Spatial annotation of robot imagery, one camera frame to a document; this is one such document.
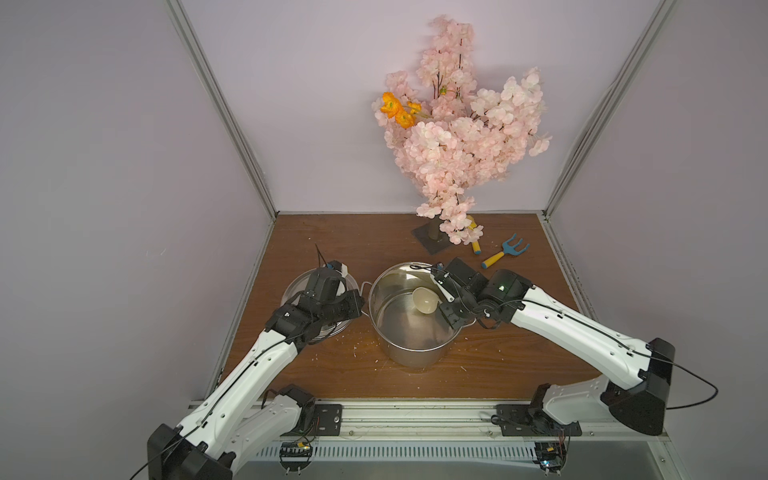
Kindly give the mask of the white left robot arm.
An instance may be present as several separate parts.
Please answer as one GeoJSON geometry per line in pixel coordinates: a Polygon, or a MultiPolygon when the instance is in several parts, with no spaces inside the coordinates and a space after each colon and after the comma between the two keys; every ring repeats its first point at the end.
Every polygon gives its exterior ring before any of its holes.
{"type": "Polygon", "coordinates": [[[313,270],[222,383],[177,425],[162,424],[150,435],[139,470],[150,479],[231,479],[280,436],[306,432],[315,399],[301,388],[286,387],[258,412],[251,409],[306,347],[325,339],[324,329],[360,317],[363,305],[345,264],[313,270]]]}

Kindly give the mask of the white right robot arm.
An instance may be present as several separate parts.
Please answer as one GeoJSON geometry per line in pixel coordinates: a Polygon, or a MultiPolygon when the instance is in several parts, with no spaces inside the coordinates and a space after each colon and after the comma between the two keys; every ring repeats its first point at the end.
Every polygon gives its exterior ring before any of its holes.
{"type": "Polygon", "coordinates": [[[581,422],[615,420],[649,436],[664,431],[668,398],[677,368],[674,346],[624,335],[555,300],[531,280],[510,270],[491,277],[459,258],[428,267],[443,297],[439,309],[451,326],[466,322],[496,329],[511,324],[533,332],[577,356],[599,373],[569,385],[540,385],[511,424],[539,435],[566,432],[581,422]]]}

